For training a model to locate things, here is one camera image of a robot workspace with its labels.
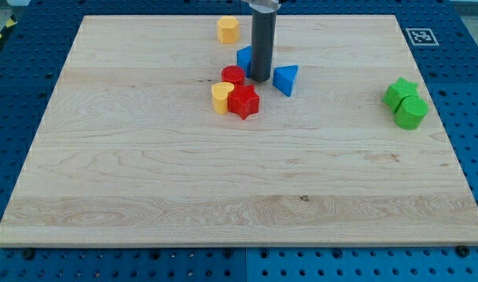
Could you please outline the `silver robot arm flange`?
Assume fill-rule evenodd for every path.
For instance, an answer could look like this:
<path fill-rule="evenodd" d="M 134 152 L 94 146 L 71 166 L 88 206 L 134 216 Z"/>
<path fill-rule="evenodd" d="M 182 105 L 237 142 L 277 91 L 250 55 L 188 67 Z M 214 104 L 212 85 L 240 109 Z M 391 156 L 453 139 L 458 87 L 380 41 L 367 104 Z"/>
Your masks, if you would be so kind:
<path fill-rule="evenodd" d="M 280 7 L 279 0 L 242 0 L 249 4 L 249 6 L 259 13 L 274 13 Z"/>

